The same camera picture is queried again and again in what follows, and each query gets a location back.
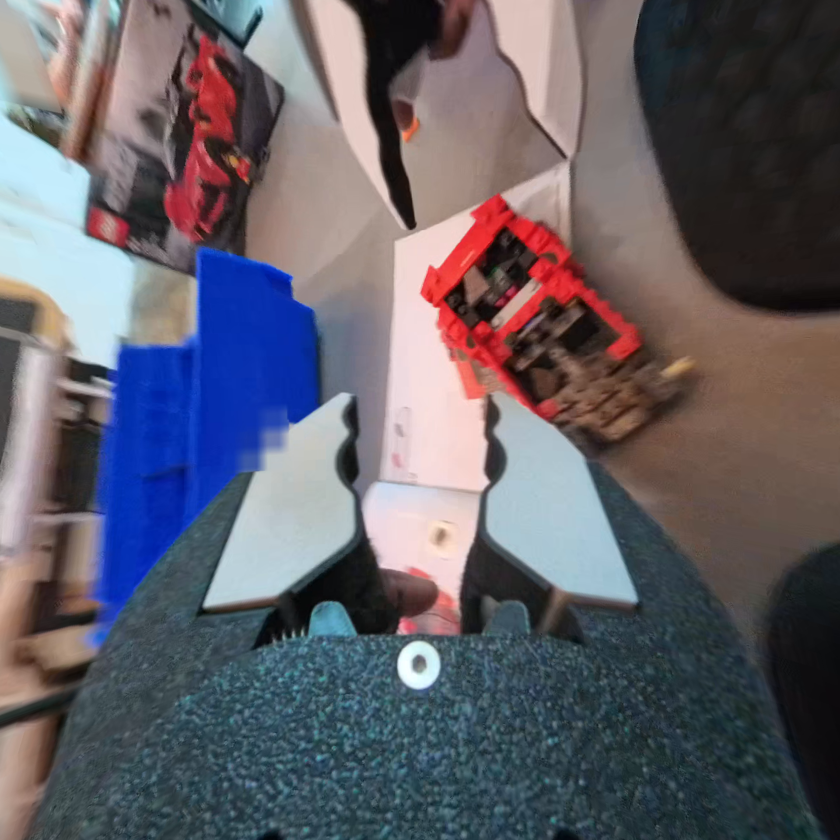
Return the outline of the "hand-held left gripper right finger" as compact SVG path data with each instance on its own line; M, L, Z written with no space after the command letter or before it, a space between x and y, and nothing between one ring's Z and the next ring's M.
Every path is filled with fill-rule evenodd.
M487 485L463 574L463 614L484 599L528 615L569 606L633 613L639 596L587 459L506 394L486 402Z

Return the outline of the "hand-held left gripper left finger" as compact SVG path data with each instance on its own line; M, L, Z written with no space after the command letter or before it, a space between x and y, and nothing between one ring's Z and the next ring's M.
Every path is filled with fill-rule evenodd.
M355 395L339 394L299 423L250 478L203 600L205 613L270 606L367 547Z

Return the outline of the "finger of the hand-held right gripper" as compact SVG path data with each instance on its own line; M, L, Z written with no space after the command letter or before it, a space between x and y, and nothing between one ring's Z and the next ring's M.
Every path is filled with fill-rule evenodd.
M531 119L562 155L578 151L584 106L581 42L572 1L489 1L502 58Z
M395 121L391 72L371 58L358 9L341 1L307 1L314 42L345 139L373 188L403 230L417 225Z

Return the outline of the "blue plastic bin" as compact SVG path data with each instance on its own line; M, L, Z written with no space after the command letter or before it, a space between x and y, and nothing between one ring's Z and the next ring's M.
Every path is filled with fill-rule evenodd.
M156 561L241 473L262 468L289 423L320 404L319 329L284 271L196 253L196 330L124 344L99 456L104 515L96 628L104 642Z

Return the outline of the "lego instruction booklet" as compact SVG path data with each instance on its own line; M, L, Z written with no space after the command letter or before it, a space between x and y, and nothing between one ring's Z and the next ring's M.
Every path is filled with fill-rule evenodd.
M485 398L469 396L439 337L437 311L421 297L427 268L474 221L468 209L395 244L383 452L363 511L381 566L440 589L436 617L409 620L407 632L458 631L460 584L487 484Z

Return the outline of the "red and black lego car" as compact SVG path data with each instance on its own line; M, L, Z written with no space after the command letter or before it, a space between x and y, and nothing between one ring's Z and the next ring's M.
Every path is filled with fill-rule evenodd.
M677 404L693 362L648 351L560 236L501 195L470 216L421 288L468 393L509 394L584 452L621 443Z

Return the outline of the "lego set box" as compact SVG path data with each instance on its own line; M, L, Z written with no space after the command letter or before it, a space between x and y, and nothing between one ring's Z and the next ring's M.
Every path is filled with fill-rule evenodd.
M88 236L193 273L245 254L285 92L198 2L127 2L91 153Z

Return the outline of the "black quilted chair seat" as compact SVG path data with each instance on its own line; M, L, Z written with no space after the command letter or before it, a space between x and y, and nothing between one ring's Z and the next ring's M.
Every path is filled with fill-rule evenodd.
M690 256L721 293L839 309L839 2L647 1L648 137Z
M808 554L770 599L768 677L805 794L839 838L839 545Z

